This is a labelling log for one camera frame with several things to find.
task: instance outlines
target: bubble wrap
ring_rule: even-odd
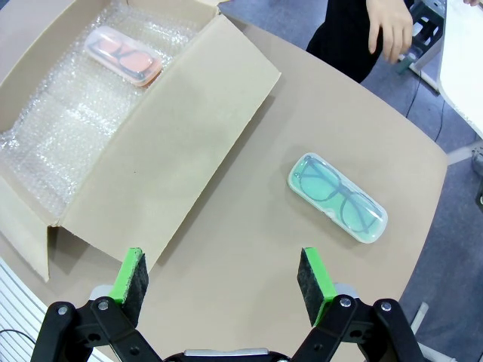
[[[147,44],[164,69],[201,30],[181,19],[154,18],[113,2],[51,69],[16,120],[0,133],[0,158],[55,217],[60,217],[147,87],[136,87],[83,50],[101,25]]]

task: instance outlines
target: green tinted case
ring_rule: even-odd
[[[374,243],[386,228],[386,210],[315,153],[294,165],[288,185],[357,241]]]

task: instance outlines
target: finger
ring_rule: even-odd
[[[383,39],[384,39],[384,46],[383,46],[383,54],[386,60],[389,60],[391,57],[391,49],[392,49],[392,42],[394,41],[392,35],[392,27],[388,23],[383,23]]]
[[[392,28],[392,49],[390,62],[394,64],[398,61],[399,54],[402,49],[402,29],[399,26]]]
[[[402,30],[402,49],[401,53],[406,53],[411,47],[413,41],[413,26],[405,26]]]
[[[377,37],[379,36],[380,23],[376,20],[370,20],[371,27],[369,28],[369,52],[374,54],[377,47]]]

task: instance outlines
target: white table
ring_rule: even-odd
[[[483,7],[447,0],[445,39],[439,70],[441,95],[473,130],[483,137]],[[449,164],[471,157],[482,141],[448,154]]]

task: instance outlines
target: hand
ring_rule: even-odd
[[[399,54],[408,51],[413,40],[413,19],[403,0],[366,0],[369,21],[369,51],[376,51],[377,36],[383,30],[383,54],[395,63]]]
[[[476,6],[480,0],[464,0],[465,4],[470,4],[471,6]]]

